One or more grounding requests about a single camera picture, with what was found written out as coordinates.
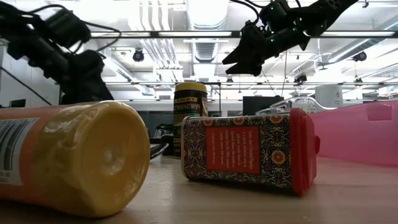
robotic arm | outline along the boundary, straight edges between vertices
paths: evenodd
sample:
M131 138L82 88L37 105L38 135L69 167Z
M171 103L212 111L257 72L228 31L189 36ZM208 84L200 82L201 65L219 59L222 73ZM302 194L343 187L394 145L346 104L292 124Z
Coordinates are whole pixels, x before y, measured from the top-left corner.
M286 0L275 0L261 7L259 17L264 26L246 22L238 47L223 60L224 65L236 63L226 73L260 75L265 60L278 57L296 45L305 50L311 36L324 33L357 1L319 0L307 7L291 9Z
M9 42L7 53L16 60L26 57L31 67L41 68L46 78L53 78L65 94L64 105L113 100L101 79L102 56L94 50L76 54L62 49L90 40L86 23L58 5L51 7L62 9L45 21L34 14L48 7L25 12L0 2L0 36Z

plastic bottle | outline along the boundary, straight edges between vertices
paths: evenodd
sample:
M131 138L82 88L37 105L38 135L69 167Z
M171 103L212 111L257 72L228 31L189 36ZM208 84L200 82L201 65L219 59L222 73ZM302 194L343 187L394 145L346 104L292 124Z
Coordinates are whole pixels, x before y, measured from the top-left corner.
M0 111L0 198L106 217L138 193L149 157L146 127L122 103Z

pink plastic bin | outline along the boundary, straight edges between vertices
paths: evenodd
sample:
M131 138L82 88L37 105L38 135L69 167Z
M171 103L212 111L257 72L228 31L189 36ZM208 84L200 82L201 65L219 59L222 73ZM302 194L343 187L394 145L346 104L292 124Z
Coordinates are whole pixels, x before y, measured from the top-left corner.
M398 101L374 102L311 114L319 156L398 166Z

table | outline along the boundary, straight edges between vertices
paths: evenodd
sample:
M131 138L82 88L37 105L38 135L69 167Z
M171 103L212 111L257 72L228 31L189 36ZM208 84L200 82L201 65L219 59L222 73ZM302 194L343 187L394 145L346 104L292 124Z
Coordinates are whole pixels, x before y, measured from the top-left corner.
M180 161L151 161L143 188L123 210L90 220L0 202L0 223L398 223L398 168L318 159L315 186L303 198L190 182Z

gold lid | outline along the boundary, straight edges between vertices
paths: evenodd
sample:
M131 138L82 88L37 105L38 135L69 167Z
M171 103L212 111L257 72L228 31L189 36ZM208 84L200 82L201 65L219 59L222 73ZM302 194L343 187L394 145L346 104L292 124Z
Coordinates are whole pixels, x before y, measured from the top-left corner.
M197 82L183 82L175 86L175 91L181 90L198 90L207 93L206 86Z

